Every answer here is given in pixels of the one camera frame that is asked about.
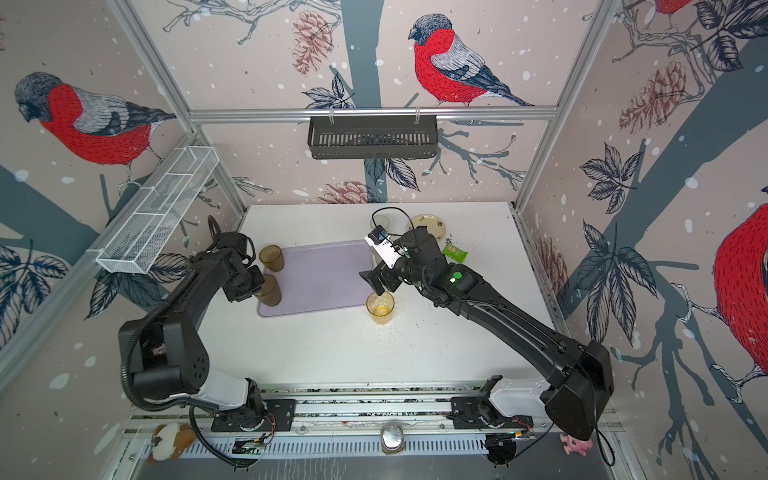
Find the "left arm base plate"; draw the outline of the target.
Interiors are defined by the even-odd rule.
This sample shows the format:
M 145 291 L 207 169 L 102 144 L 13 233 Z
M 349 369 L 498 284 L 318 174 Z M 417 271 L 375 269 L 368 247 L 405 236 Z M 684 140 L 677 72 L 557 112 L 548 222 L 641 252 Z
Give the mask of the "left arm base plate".
M 247 405 L 218 412 L 211 430 L 216 433 L 289 432 L 295 416 L 295 399 L 267 399 L 250 408 Z

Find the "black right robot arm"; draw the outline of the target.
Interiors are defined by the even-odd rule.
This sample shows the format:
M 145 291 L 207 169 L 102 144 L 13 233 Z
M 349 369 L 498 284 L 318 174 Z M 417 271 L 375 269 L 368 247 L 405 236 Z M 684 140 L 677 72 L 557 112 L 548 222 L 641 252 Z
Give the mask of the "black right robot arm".
M 424 226 L 396 239 L 377 226 L 364 240 L 381 258 L 375 268 L 360 273 L 376 294 L 412 285 L 434 307 L 488 330 L 548 382 L 540 400 L 553 423 L 580 441 L 592 437 L 614 393 L 610 354 L 602 344 L 583 344 L 555 331 L 504 298 L 475 270 L 449 262 Z

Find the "brown textured glass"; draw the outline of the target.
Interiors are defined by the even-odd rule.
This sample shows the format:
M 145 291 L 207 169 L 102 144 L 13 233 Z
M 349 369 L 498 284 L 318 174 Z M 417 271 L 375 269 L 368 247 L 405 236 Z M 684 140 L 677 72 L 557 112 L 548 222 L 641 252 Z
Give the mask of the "brown textured glass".
M 272 272 L 280 272 L 284 269 L 285 259 L 282 249 L 277 245 L 267 245 L 258 254 L 259 261 Z
M 267 307 L 275 307 L 282 300 L 282 294 L 276 278 L 270 274 L 263 275 L 263 284 L 254 296 Z

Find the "amber yellow glass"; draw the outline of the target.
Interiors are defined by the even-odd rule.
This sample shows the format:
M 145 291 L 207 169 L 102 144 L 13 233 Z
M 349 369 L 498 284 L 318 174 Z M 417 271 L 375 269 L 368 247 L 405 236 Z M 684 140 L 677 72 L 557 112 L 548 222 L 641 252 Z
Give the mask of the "amber yellow glass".
M 385 325 L 391 320 L 395 305 L 395 299 L 389 292 L 381 295 L 373 292 L 365 304 L 371 319 L 378 325 Z

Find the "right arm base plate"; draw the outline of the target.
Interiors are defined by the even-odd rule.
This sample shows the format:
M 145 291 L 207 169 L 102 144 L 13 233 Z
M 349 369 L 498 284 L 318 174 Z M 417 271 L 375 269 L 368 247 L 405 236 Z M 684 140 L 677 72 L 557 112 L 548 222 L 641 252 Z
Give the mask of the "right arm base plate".
M 475 397 L 452 397 L 451 410 L 446 416 L 457 430 L 478 429 L 522 429 L 534 427 L 534 420 L 528 415 L 506 417 L 497 411 L 488 399 Z

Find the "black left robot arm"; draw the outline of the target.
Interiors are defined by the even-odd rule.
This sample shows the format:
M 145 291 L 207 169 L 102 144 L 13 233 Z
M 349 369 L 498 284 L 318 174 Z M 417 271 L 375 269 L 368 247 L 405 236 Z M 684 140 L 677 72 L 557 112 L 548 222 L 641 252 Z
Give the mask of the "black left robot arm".
M 261 290 L 252 240 L 239 232 L 216 233 L 204 251 L 183 259 L 183 277 L 145 317 L 118 333 L 120 382 L 138 409 L 201 408 L 216 416 L 260 422 L 266 414 L 255 381 L 215 368 L 198 334 L 211 300 L 222 291 L 241 302 Z

